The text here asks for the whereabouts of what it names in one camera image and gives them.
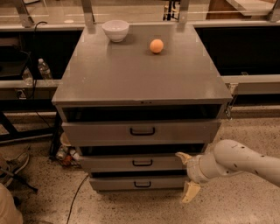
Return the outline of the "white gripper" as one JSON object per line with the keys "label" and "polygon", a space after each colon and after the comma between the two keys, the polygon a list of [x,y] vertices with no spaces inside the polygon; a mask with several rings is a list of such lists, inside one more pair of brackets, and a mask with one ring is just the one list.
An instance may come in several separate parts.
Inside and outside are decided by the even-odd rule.
{"label": "white gripper", "polygon": [[187,163],[187,174],[190,180],[192,180],[185,182],[182,196],[182,202],[189,203],[199,193],[201,188],[199,184],[204,184],[215,177],[215,159],[210,153],[192,157],[184,152],[177,152],[176,156],[181,159],[183,164]]}

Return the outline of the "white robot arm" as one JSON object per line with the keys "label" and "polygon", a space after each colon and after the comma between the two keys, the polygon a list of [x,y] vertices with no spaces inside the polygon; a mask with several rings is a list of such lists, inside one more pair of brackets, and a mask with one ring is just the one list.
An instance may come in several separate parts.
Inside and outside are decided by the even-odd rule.
{"label": "white robot arm", "polygon": [[235,140],[221,140],[211,151],[197,156],[177,152],[186,166],[188,180],[184,184],[183,203],[191,202],[201,185],[218,177],[230,177],[249,172],[280,186],[280,158],[270,157],[251,150]]}

